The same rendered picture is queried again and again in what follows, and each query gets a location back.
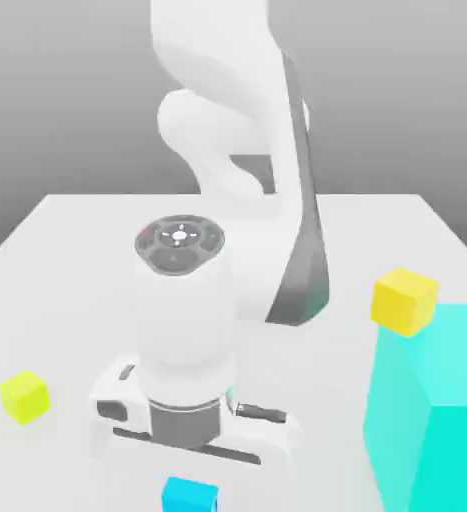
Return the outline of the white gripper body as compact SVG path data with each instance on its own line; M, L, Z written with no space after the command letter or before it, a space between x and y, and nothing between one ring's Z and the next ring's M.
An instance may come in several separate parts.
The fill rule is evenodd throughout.
M145 423L99 418L92 433L96 455L130 468L224 488L273 492L295 473L302 427L277 409L155 408Z

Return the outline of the small blue cube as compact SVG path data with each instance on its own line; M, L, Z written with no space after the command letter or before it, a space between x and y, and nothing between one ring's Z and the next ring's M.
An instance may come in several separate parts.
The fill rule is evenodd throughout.
M169 477L161 495L162 512L218 512L218 488Z

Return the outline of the small lime yellow cube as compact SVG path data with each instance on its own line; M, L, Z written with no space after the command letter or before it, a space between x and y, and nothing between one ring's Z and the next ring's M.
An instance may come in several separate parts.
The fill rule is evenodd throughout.
M25 425L50 409L50 397L45 381L30 370L0 384L4 410L20 425Z

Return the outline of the small golden yellow cube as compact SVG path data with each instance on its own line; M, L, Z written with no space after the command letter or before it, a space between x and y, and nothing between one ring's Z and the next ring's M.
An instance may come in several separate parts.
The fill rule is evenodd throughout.
M395 268L374 284L370 319L410 338L428 326L434 315L439 283L405 268Z

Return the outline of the large turquoise box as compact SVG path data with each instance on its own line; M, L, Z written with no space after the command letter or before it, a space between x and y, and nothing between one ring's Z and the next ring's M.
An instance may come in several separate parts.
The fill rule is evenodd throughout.
M384 512L467 512L467 304L379 328L363 434Z

